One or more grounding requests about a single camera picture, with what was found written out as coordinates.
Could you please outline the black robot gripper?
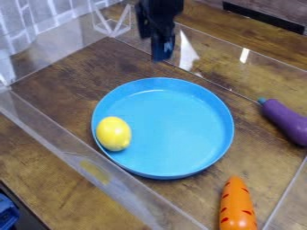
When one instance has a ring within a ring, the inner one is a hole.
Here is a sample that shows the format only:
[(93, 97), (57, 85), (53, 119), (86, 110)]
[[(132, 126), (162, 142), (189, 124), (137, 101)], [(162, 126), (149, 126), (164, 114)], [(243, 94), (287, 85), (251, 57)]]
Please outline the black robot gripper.
[(138, 36), (141, 39), (150, 36), (150, 56), (154, 62), (170, 58), (174, 46), (173, 18), (182, 12), (182, 2), (184, 0), (138, 0), (136, 3)]

